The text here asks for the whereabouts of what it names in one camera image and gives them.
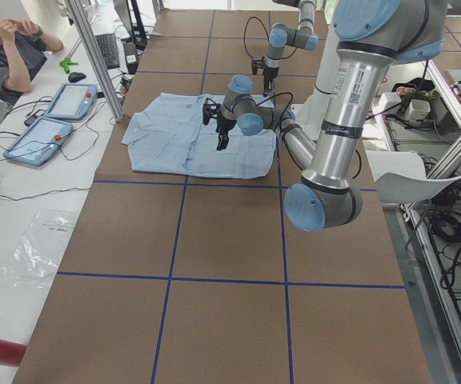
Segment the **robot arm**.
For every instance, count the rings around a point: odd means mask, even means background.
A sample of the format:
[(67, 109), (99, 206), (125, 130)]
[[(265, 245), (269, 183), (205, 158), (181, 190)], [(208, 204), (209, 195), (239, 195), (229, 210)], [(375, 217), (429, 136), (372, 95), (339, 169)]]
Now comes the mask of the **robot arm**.
[(302, 168), (284, 200), (291, 223), (320, 231), (352, 222), (362, 195), (348, 170), (375, 89), (387, 67), (441, 52), (446, 16), (445, 1), (338, 2), (332, 26), (339, 64), (319, 137), (311, 140), (290, 111), (258, 105), (251, 80), (236, 75), (222, 103), (203, 107), (204, 120), (217, 122), (218, 149), (227, 147), (235, 127), (247, 136), (273, 130)]
[(315, 7), (313, 0), (279, 0), (275, 3), (299, 9), (299, 24), (296, 29), (279, 22), (273, 25), (266, 55), (259, 62), (263, 69), (263, 95), (272, 90), (272, 82), (278, 76), (280, 62), (286, 46), (312, 51), (319, 37), (314, 33)]

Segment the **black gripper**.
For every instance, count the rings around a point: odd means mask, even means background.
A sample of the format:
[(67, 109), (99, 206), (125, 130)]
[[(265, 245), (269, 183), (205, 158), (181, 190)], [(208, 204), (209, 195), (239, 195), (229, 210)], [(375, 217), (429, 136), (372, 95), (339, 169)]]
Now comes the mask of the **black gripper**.
[(279, 73), (278, 67), (269, 67), (265, 66), (263, 68), (263, 96), (267, 97), (271, 94), (271, 88), (273, 86), (273, 81), (277, 78)]
[(229, 138), (227, 137), (228, 132), (235, 128), (235, 120), (226, 118), (222, 115), (218, 115), (216, 118), (216, 122), (217, 122), (216, 132), (219, 135), (218, 145), (217, 145), (216, 150), (218, 151), (225, 150), (229, 142)]

